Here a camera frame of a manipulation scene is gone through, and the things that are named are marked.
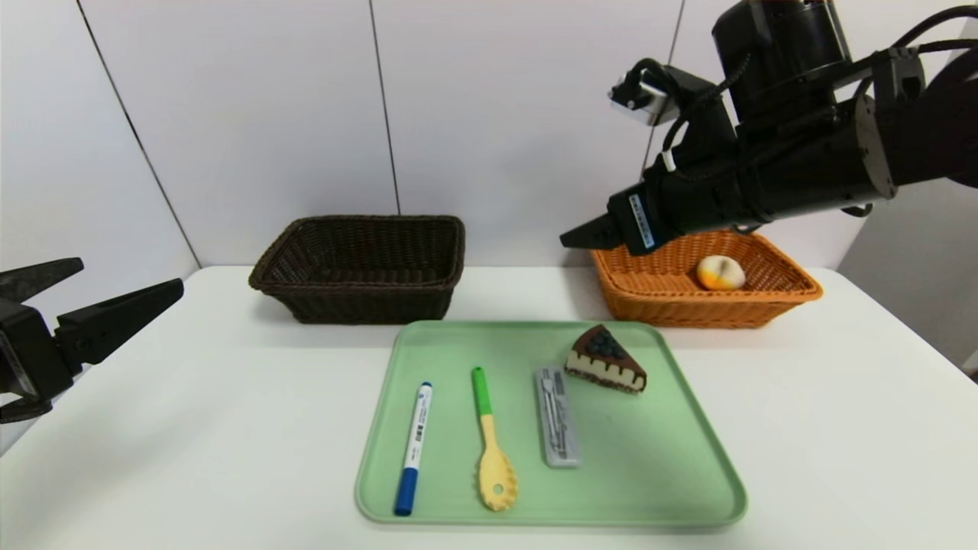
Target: blue marker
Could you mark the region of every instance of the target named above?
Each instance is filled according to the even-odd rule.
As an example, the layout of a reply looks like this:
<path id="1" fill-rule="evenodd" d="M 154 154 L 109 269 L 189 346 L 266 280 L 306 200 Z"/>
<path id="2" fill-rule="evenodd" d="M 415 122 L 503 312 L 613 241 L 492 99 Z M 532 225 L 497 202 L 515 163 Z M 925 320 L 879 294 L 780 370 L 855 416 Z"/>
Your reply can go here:
<path id="1" fill-rule="evenodd" d="M 424 426 L 427 424 L 430 407 L 431 383 L 425 382 L 418 388 L 418 398 L 415 399 L 415 416 L 408 435 L 408 452 L 404 455 L 404 471 L 401 472 L 401 484 L 397 487 L 397 502 L 394 504 L 394 514 L 397 516 L 410 516 L 415 505 L 415 486 L 418 484 L 418 469 L 422 464 Z"/>

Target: orange wicker basket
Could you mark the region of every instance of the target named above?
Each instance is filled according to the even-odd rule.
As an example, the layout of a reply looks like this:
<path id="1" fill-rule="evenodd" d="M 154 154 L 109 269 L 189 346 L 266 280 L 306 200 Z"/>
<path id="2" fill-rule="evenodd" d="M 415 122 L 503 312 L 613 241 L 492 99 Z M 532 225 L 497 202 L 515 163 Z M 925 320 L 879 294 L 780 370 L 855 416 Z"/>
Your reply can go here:
<path id="1" fill-rule="evenodd" d="M 737 291 L 707 291 L 696 265 L 711 254 L 737 260 L 747 276 Z M 822 296 L 808 273 L 760 235 L 687 235 L 646 256 L 624 247 L 592 251 L 601 291 L 616 319 L 659 327 L 755 328 Z"/>

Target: green handle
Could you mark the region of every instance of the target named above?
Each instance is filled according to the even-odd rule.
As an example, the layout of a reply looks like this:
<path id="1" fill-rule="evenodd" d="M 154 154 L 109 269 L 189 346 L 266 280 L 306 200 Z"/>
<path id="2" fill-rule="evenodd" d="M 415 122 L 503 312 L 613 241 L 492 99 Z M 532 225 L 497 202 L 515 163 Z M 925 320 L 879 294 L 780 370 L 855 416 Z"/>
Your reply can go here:
<path id="1" fill-rule="evenodd" d="M 479 411 L 479 416 L 492 414 L 492 406 L 489 405 L 489 387 L 486 386 L 486 373 L 482 367 L 472 369 L 472 386 L 475 388 L 475 408 Z"/>

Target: white wall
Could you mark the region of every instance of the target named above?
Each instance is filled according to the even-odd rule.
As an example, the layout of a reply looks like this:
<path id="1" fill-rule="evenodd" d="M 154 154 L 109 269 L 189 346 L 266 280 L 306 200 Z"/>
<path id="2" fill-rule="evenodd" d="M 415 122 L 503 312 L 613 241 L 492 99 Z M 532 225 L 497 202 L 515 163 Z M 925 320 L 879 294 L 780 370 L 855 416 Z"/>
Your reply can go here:
<path id="1" fill-rule="evenodd" d="M 888 47 L 914 25 L 961 0 L 838 0 L 835 8 L 854 60 Z M 717 18 L 734 4 L 733 0 L 686 0 L 682 22 L 676 36 L 672 65 L 713 82 L 724 79 L 711 29 Z M 963 20 L 945 23 L 923 36 L 926 41 L 957 38 Z M 923 57 L 928 75 L 944 66 L 947 54 Z M 734 106 L 725 94 L 728 113 L 735 120 Z M 668 124 L 656 128 L 648 163 L 662 149 Z M 838 266 L 852 244 L 863 220 L 840 211 L 826 211 L 785 219 L 766 225 L 760 233 L 802 265 Z"/>
<path id="2" fill-rule="evenodd" d="M 0 269 L 81 256 L 58 314 L 197 268 L 72 0 L 4 0 Z M 0 429 L 0 452 L 26 423 Z"/>
<path id="3" fill-rule="evenodd" d="M 402 211 L 461 217 L 469 265 L 568 261 L 559 235 L 641 173 L 648 128 L 606 93 L 668 55 L 679 8 L 375 0 Z"/>
<path id="4" fill-rule="evenodd" d="M 201 263 L 298 217 L 397 213 L 368 0 L 83 0 Z"/>
<path id="5" fill-rule="evenodd" d="M 961 36 L 978 38 L 978 20 Z M 839 272 L 954 364 L 974 369 L 977 252 L 978 189 L 941 179 L 903 187 L 878 206 Z"/>

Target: chocolate crust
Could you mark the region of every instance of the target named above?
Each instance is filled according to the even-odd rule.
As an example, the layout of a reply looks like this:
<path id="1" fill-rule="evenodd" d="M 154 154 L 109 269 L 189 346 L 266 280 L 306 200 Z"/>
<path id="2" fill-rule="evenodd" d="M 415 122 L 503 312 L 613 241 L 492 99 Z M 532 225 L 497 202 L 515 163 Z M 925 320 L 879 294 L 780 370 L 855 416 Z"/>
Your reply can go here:
<path id="1" fill-rule="evenodd" d="M 611 382 L 610 380 L 605 380 L 604 378 L 598 378 L 597 376 L 595 376 L 595 375 L 593 375 L 591 373 L 581 372 L 581 371 L 579 371 L 577 369 L 567 368 L 567 365 L 564 365 L 563 366 L 563 371 L 565 373 L 569 374 L 570 376 L 576 376 L 577 378 L 582 378 L 584 380 L 587 380 L 588 382 L 593 382 L 593 383 L 595 383 L 595 384 L 597 384 L 599 386 L 604 386 L 605 388 L 612 388 L 614 390 L 621 390 L 621 391 L 625 391 L 626 393 L 632 393 L 634 395 L 638 395 L 639 393 L 642 392 L 641 390 L 636 390 L 636 389 L 630 388 L 628 386 L 622 386 L 621 384 L 615 384 L 615 383 Z"/>

